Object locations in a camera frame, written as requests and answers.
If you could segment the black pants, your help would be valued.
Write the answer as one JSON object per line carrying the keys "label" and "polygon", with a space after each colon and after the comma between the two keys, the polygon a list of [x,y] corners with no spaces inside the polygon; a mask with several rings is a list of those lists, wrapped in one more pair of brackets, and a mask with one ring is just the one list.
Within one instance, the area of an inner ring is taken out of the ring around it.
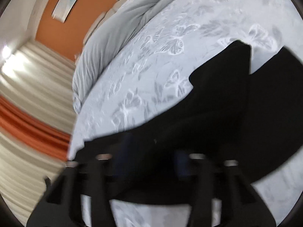
{"label": "black pants", "polygon": [[75,160],[111,154],[110,199],[191,203],[198,172],[190,154],[220,169],[236,160],[249,182],[276,170],[302,146],[302,63],[287,48],[250,73],[251,47],[235,41],[189,77],[192,91],[174,107],[130,130],[84,143]]}

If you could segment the orange curtain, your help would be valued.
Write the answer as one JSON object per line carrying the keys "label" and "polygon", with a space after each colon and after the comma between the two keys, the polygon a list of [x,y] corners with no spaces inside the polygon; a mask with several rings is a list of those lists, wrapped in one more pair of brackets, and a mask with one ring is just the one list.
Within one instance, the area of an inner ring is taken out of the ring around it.
{"label": "orange curtain", "polygon": [[1,97],[1,127],[29,147],[67,160],[70,135],[28,115],[4,97]]}

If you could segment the cream curtain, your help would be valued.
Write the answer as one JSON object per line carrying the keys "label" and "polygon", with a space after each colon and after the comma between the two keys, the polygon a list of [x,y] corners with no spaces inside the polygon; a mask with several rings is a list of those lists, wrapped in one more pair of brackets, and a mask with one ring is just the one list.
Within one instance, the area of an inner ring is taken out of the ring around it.
{"label": "cream curtain", "polygon": [[[71,135],[76,119],[71,82],[75,65],[30,40],[1,66],[1,97],[28,115]],[[1,196],[25,225],[45,191],[44,178],[55,178],[65,161],[43,154],[1,127]]]}

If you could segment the butterfly patterned bed cover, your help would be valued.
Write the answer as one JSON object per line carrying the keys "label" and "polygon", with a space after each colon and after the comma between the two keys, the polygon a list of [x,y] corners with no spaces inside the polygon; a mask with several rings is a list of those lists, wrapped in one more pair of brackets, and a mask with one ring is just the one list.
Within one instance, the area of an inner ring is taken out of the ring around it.
{"label": "butterfly patterned bed cover", "polygon": [[[235,41],[251,47],[250,73],[281,48],[302,63],[302,18],[290,0],[174,0],[101,75],[77,118],[69,156],[75,158],[86,141],[141,126],[174,107],[192,91],[190,75]],[[80,176],[89,193],[87,163]],[[226,182],[216,186],[212,168],[212,215],[221,215],[219,190]],[[276,226],[302,226],[302,146],[276,170],[249,183]],[[197,192],[187,204],[109,202],[116,226],[187,226],[196,197]],[[91,219],[90,193],[83,208]]]}

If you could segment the grey duvet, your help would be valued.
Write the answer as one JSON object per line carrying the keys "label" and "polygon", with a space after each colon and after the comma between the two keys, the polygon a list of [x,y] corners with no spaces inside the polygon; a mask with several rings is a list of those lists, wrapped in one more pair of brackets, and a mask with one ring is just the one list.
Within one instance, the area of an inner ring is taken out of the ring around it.
{"label": "grey duvet", "polygon": [[88,39],[73,75],[73,108],[79,113],[106,66],[157,13],[173,0],[128,0]]}

